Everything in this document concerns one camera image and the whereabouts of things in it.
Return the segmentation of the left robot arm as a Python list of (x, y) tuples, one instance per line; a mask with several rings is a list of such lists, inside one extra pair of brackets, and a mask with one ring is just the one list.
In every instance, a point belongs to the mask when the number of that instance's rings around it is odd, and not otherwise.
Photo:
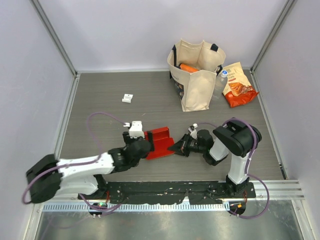
[(57, 159), (53, 153), (45, 155), (26, 172), (28, 185), (22, 202), (39, 204), (65, 194), (85, 194), (102, 199), (107, 188), (97, 180), (97, 175), (134, 168), (155, 149), (151, 131), (137, 138), (130, 137), (128, 132), (122, 135), (124, 147), (113, 148), (97, 156)]

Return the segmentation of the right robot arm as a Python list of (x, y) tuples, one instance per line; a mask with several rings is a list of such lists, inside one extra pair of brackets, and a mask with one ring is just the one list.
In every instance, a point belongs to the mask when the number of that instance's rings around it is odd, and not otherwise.
[(210, 166), (216, 166), (228, 156), (231, 164), (221, 189), (209, 186), (210, 197), (238, 197), (249, 183), (249, 166), (259, 142), (260, 131), (247, 122), (233, 117), (216, 127), (212, 132), (207, 129), (197, 130), (194, 124), (188, 133), (167, 149), (177, 155), (188, 157), (190, 153), (200, 153)]

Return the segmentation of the red cardboard paper box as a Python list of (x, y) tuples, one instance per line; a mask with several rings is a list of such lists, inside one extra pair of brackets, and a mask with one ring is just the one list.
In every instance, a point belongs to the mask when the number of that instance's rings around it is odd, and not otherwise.
[(168, 150), (175, 142), (170, 137), (170, 130), (167, 126), (145, 131), (144, 136), (152, 145), (152, 151), (146, 157), (147, 160), (154, 160), (174, 154), (173, 151)]

